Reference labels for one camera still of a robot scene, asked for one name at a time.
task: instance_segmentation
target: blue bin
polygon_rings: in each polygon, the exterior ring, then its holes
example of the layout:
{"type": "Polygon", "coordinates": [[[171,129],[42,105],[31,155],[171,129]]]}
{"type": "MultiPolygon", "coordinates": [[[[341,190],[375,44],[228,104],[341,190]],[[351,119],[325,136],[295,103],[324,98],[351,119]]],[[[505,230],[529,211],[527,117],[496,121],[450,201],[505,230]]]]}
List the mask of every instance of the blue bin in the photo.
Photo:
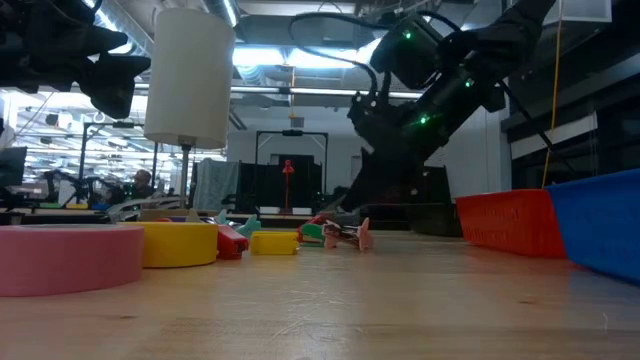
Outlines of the blue bin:
{"type": "Polygon", "coordinates": [[[547,190],[569,259],[640,283],[640,170],[547,190]]]}

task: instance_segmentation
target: wooden table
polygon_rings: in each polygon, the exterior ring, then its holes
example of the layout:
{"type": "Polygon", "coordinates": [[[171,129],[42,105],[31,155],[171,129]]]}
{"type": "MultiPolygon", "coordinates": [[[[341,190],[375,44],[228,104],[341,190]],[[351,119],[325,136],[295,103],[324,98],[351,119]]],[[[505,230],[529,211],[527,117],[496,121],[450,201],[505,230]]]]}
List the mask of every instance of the wooden table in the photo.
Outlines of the wooden table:
{"type": "Polygon", "coordinates": [[[0,359],[638,359],[640,288],[562,260],[377,234],[0,298],[0,359]]]}

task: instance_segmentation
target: pink toy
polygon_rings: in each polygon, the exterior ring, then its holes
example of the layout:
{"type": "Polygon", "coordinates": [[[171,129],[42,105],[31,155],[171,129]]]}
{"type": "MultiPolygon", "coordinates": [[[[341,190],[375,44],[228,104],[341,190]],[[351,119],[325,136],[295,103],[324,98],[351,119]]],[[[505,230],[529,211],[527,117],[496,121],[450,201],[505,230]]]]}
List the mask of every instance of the pink toy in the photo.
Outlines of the pink toy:
{"type": "Polygon", "coordinates": [[[105,289],[142,274],[144,229],[119,225],[0,227],[0,296],[105,289]]]}
{"type": "Polygon", "coordinates": [[[249,240],[227,225],[218,225],[218,259],[242,259],[242,252],[249,249],[249,240]]]}
{"type": "Polygon", "coordinates": [[[326,237],[325,249],[333,249],[338,246],[338,242],[347,243],[359,248],[360,251],[367,251],[373,248],[373,237],[369,233],[369,218],[364,219],[362,225],[356,231],[349,228],[341,228],[338,224],[327,221],[322,225],[322,234],[326,237]]]}

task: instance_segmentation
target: red plastic basket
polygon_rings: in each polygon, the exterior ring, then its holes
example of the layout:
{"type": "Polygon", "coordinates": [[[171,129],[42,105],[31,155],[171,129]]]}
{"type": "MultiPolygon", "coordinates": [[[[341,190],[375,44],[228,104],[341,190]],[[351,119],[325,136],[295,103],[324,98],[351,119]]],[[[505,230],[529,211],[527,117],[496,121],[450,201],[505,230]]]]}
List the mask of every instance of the red plastic basket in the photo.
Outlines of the red plastic basket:
{"type": "Polygon", "coordinates": [[[565,258],[546,190],[514,190],[456,199],[468,242],[533,257],[565,258]]]}

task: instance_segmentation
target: lamp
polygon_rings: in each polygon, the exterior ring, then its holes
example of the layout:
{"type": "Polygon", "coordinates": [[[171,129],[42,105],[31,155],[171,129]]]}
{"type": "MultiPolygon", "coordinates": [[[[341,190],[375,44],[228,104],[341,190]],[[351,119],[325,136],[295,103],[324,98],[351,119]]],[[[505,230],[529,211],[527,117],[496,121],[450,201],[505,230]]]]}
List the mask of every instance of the lamp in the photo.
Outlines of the lamp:
{"type": "Polygon", "coordinates": [[[144,135],[182,147],[182,207],[191,148],[226,145],[234,42],[229,25],[203,12],[167,9],[156,21],[144,135]]]}

